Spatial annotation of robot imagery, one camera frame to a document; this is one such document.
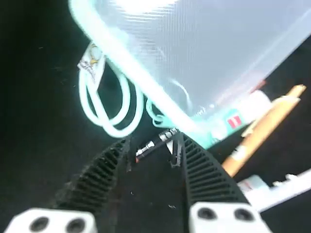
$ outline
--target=transparent plastic tub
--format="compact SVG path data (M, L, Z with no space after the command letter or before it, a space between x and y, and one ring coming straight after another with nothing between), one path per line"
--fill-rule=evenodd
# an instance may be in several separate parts
M201 145L207 130L201 123L249 94L311 33L311 0L69 0L69 5L81 29L116 67Z

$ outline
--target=yellow pencil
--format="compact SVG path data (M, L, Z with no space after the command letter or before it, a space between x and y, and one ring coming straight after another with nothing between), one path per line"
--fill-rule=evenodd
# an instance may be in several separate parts
M248 136L223 163L223 168L231 177L238 173L246 161L298 104L300 101L299 96L305 89L304 85L294 86L287 95L274 101L274 107L255 124L252 124L250 126L251 130L246 130Z

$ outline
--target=screw hole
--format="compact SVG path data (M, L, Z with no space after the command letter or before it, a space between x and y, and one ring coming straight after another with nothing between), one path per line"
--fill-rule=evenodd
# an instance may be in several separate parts
M35 221L33 221L30 225L31 232L41 232L46 229L49 223L49 219L47 217L39 217Z
M213 219L217 218L215 211L213 211L212 209L209 209L209 208L200 209L198 212L198 216L200 218L204 218L207 220L213 220Z
M85 222L82 218L76 218L67 225L68 233L81 233L85 228Z
M236 219L242 220L242 221L253 221L254 220L253 214L245 209L237 209L234 212L234 216Z

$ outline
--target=black background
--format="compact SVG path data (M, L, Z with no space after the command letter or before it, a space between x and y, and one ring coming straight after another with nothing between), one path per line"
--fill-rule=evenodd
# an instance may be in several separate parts
M13 215L45 205L74 173L115 141L89 122L79 103L77 63L89 40L73 22L65 0L4 1L0 8L1 146L0 231ZM311 42L307 40L263 88L274 99L293 85L311 87ZM311 167L311 91L277 128L236 180L260 175L268 184ZM101 97L111 115L121 104L111 72ZM133 137L138 144L158 129L144 114ZM210 151L222 162L240 142L235 134ZM165 149L128 177L118 232L172 232L182 226L178 172ZM309 232L310 192L262 214L275 233Z

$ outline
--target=ridged rubber pad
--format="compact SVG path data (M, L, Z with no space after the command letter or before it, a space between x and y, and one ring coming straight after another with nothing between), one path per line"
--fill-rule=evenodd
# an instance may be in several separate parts
M207 150L185 135L182 140L189 206L198 201L247 203L234 180Z
M65 184L55 199L52 208L91 212L95 216L111 202L113 188L119 174L126 170L126 154L130 140L123 139L96 156L81 174Z

